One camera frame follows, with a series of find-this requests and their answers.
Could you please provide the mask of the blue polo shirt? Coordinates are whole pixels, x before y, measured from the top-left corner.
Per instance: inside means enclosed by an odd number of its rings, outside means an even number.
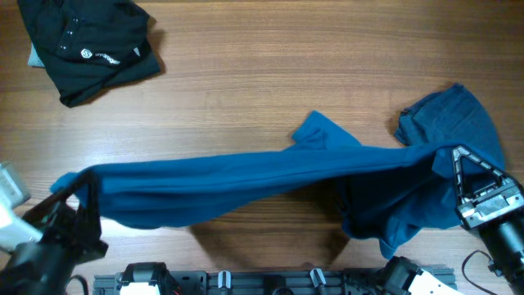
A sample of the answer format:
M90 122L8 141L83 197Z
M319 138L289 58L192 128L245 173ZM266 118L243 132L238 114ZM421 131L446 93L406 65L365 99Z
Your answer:
M293 141L278 152L91 166L101 181L100 214L135 229L183 227L332 179L346 200L345 232L377 239L388 259L421 229L459 225L453 148L463 145L491 162L461 141L366 146L317 111Z

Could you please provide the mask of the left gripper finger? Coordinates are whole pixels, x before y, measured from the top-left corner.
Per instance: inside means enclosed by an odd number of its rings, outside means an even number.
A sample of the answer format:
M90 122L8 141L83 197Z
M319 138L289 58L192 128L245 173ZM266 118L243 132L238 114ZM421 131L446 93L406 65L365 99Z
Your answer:
M82 238L88 244L100 242L102 234L100 214L98 208L99 181L92 170L86 170L80 175L80 186L76 193L80 200L77 210L76 227L81 232Z
M76 176L69 184L65 187L60 188L55 193L52 193L49 197L45 198L39 204L28 210L24 217L44 217L47 215L52 208L59 202L65 202L71 197L77 190L83 187L88 182L88 174L81 174Z

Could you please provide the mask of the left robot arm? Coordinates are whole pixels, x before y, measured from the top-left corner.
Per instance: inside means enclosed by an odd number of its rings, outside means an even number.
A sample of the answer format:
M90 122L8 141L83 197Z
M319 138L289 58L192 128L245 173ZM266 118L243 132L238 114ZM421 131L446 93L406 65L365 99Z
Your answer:
M11 252L1 271L2 294L64 294L77 265L106 255L100 184L96 173L86 170L23 215L22 220L41 229L43 236Z

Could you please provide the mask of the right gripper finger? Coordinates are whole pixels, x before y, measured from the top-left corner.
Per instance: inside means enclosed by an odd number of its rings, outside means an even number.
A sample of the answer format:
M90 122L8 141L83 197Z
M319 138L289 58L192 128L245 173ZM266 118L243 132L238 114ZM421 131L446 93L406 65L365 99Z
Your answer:
M461 160L465 156L469 156L470 152L462 145L454 147L451 150L451 159L453 162L454 169L454 189L457 195L457 204L463 203L463 168Z
M486 188L501 188L503 186L513 185L517 182L511 175L507 174L499 167L481 158L470 149L466 149L470 152L470 155L463 157L461 160L461 164L463 164L464 161L468 161L468 164L466 164L467 169L465 170L462 167L463 188L472 188L472 185L467 182L467 177L472 175L480 175L481 179L485 180Z

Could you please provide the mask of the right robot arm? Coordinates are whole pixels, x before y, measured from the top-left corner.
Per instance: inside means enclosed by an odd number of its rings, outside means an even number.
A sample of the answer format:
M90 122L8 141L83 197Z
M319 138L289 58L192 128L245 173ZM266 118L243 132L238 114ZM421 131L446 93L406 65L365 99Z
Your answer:
M523 186L510 174L459 145L451 150L455 212L490 254L489 270L523 293Z

